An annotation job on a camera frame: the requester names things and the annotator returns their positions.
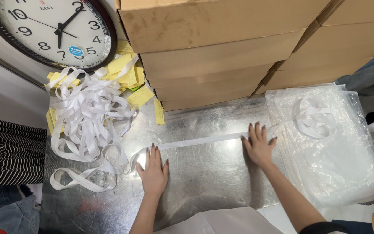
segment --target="blue sticker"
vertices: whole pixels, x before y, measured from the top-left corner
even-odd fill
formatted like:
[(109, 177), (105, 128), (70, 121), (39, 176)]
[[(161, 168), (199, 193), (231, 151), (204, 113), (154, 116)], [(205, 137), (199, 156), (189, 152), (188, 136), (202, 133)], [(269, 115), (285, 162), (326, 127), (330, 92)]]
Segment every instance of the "blue sticker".
[(76, 45), (69, 46), (69, 52), (76, 57), (83, 56), (83, 50), (79, 49)]

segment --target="stack of cardboard boxes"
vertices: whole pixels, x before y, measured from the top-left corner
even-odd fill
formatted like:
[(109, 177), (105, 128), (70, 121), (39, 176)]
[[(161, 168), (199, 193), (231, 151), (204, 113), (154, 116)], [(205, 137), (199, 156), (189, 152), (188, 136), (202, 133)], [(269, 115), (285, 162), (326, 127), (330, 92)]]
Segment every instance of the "stack of cardboard boxes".
[(164, 110), (252, 94), (330, 0), (115, 0)]
[(374, 56), (374, 0), (333, 0), (309, 25), (291, 56), (277, 62), (256, 93), (354, 73)]

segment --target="green object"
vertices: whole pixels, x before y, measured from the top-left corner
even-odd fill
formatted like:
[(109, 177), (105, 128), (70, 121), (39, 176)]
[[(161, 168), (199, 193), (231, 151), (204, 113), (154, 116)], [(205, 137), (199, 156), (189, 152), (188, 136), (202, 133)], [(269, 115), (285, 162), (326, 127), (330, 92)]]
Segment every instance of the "green object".
[(137, 86), (135, 88), (129, 88), (129, 89), (132, 90), (132, 91), (137, 91), (139, 88), (141, 88), (141, 86)]

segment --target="woman's left hand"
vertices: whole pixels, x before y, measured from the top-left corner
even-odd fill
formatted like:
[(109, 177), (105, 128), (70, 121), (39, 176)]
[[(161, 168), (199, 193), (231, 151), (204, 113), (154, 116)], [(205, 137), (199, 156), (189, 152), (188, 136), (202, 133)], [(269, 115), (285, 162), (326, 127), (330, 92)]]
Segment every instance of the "woman's left hand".
[(161, 155), (158, 147), (153, 144), (151, 154), (147, 148), (145, 169), (142, 170), (141, 164), (137, 162), (136, 171), (142, 179), (144, 196), (159, 199), (168, 182), (168, 160), (161, 168)]

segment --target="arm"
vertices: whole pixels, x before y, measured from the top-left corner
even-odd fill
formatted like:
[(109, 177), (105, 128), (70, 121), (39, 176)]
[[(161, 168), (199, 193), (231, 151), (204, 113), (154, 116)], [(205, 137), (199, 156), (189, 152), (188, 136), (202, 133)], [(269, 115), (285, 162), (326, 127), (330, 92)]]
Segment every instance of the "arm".
[(161, 168), (160, 150), (153, 144), (151, 155), (147, 149), (145, 170), (142, 170), (141, 165), (136, 163), (136, 171), (142, 179), (144, 197), (129, 234), (151, 234), (158, 200), (168, 182), (168, 160)]
[(256, 123), (255, 129), (249, 125), (249, 135), (252, 144), (244, 137), (242, 141), (252, 162), (257, 164), (271, 182), (279, 201), (284, 207), (294, 229), (299, 233), (303, 228), (326, 220), (305, 199), (305, 197), (288, 181), (281, 171), (272, 162), (272, 150), (276, 144), (276, 138), (269, 142), (266, 138), (266, 127), (259, 127)]

